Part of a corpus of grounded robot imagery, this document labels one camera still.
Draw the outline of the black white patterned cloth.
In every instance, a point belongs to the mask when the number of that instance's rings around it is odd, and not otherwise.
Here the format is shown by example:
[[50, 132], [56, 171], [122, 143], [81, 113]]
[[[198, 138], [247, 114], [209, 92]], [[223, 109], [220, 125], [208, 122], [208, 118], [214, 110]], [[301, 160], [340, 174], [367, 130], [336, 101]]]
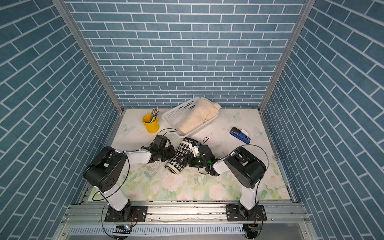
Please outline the black white patterned cloth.
[[175, 155], [166, 162], [165, 168], [172, 174], [180, 174], [181, 171], [187, 166], [185, 163], [185, 156], [194, 156], [192, 148], [196, 146], [197, 143], [198, 141], [194, 139], [184, 138], [177, 147]]

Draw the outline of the beige knitted scarf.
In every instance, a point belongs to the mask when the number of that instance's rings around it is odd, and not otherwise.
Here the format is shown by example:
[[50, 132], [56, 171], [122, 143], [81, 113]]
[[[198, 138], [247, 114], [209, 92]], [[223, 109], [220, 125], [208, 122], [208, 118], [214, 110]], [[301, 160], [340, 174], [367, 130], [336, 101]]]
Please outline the beige knitted scarf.
[[178, 132], [186, 135], [219, 114], [222, 107], [206, 98], [200, 98], [194, 109], [177, 125]]

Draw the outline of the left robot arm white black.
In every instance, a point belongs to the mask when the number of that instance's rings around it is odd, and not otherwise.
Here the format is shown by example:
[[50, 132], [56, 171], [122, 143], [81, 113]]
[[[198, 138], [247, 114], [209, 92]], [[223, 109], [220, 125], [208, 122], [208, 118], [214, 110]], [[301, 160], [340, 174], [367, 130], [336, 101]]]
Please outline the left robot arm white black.
[[131, 201], [124, 196], [118, 180], [123, 169], [135, 164], [148, 164], [155, 161], [164, 162], [175, 155], [175, 149], [165, 136], [156, 136], [148, 147], [138, 150], [119, 151], [104, 147], [86, 167], [83, 178], [96, 187], [109, 205], [111, 215], [118, 220], [128, 220], [132, 216]]

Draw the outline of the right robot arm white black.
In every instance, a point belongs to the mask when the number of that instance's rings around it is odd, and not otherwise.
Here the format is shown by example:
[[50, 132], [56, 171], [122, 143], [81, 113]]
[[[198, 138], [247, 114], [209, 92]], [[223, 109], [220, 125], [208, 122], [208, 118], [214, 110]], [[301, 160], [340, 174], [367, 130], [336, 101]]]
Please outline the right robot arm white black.
[[246, 220], [257, 216], [258, 187], [267, 172], [270, 161], [265, 164], [249, 150], [247, 145], [235, 148], [227, 156], [216, 159], [211, 149], [203, 144], [192, 147], [191, 154], [184, 154], [182, 165], [203, 169], [205, 174], [219, 176], [230, 171], [242, 185], [242, 195], [239, 201], [239, 214]]

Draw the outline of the white plastic mesh basket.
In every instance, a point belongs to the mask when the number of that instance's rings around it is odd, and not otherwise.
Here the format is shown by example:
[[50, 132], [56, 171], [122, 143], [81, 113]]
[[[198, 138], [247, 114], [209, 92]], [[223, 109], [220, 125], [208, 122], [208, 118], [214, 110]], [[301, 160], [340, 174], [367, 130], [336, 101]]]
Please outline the white plastic mesh basket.
[[173, 128], [173, 129], [176, 129], [176, 136], [179, 137], [179, 138], [185, 138], [185, 137], [188, 137], [190, 135], [192, 135], [194, 132], [200, 130], [201, 128], [205, 127], [206, 125], [208, 125], [209, 123], [211, 123], [215, 118], [218, 117], [215, 116], [214, 118], [212, 118], [211, 120], [209, 120], [208, 122], [204, 123], [203, 125], [201, 125], [200, 127], [196, 128], [195, 130], [189, 132], [188, 134], [186, 135], [181, 135], [179, 132], [178, 132], [178, 129], [177, 129], [177, 125], [179, 123], [182, 122], [182, 120], [185, 119], [185, 117], [194, 109], [194, 107], [196, 106], [198, 100], [200, 98], [193, 98], [175, 108], [172, 108], [171, 110], [163, 113], [162, 115], [162, 120], [164, 121], [164, 123], [166, 123], [170, 128]]

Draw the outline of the yellow cup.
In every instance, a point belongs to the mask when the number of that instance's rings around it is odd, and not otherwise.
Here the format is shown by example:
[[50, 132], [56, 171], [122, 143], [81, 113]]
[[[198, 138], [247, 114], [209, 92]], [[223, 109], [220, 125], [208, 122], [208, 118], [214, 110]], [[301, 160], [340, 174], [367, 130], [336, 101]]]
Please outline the yellow cup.
[[143, 126], [150, 134], [157, 133], [160, 129], [159, 119], [152, 117], [151, 114], [147, 114], [142, 118]]

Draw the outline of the floral table mat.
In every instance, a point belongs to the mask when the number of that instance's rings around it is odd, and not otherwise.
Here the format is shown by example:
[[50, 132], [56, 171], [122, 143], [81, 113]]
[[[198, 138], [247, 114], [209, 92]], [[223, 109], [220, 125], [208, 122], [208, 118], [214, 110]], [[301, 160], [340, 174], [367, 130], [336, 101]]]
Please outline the floral table mat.
[[[148, 109], [128, 109], [112, 142], [117, 150], [137, 150], [148, 146], [155, 135], [142, 123]], [[217, 158], [225, 157], [242, 142], [230, 135], [236, 127], [251, 139], [248, 150], [269, 165], [258, 189], [261, 201], [289, 200], [286, 184], [256, 109], [221, 109], [219, 116], [192, 135], [205, 141]], [[164, 163], [135, 164], [124, 167], [118, 182], [123, 194], [132, 201], [215, 201], [239, 200], [242, 186], [231, 172], [218, 177], [205, 175], [202, 169], [187, 167], [180, 174], [170, 173]]]

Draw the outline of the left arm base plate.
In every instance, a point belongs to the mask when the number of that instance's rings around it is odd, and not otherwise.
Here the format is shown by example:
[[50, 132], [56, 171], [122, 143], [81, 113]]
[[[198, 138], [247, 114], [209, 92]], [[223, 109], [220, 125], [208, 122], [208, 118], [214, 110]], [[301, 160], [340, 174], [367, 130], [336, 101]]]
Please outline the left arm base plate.
[[128, 206], [121, 211], [109, 207], [104, 221], [106, 223], [142, 223], [146, 220], [147, 212], [147, 206]]

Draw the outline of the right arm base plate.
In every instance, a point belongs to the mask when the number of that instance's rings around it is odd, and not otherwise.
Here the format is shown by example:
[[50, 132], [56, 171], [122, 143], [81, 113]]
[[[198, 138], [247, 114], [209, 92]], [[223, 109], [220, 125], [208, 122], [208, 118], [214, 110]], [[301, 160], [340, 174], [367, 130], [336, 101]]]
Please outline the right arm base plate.
[[266, 221], [267, 215], [263, 205], [255, 205], [251, 210], [241, 204], [226, 205], [226, 216], [228, 222], [239, 221]]

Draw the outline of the aluminium front rail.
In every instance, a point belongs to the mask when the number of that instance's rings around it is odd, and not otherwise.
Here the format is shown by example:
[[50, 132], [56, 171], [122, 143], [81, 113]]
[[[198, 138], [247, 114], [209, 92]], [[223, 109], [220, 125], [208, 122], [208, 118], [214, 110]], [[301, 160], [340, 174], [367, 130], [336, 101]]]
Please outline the aluminium front rail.
[[[144, 213], [134, 214], [128, 223], [137, 224], [189, 224], [189, 223], [227, 223], [226, 206], [235, 202], [149, 202], [133, 203], [134, 206], [147, 206]], [[265, 224], [309, 223], [310, 218], [303, 204], [289, 201], [260, 202], [264, 206], [267, 220]], [[100, 225], [107, 214], [105, 203], [83, 203], [71, 205], [63, 223], [67, 225]]]

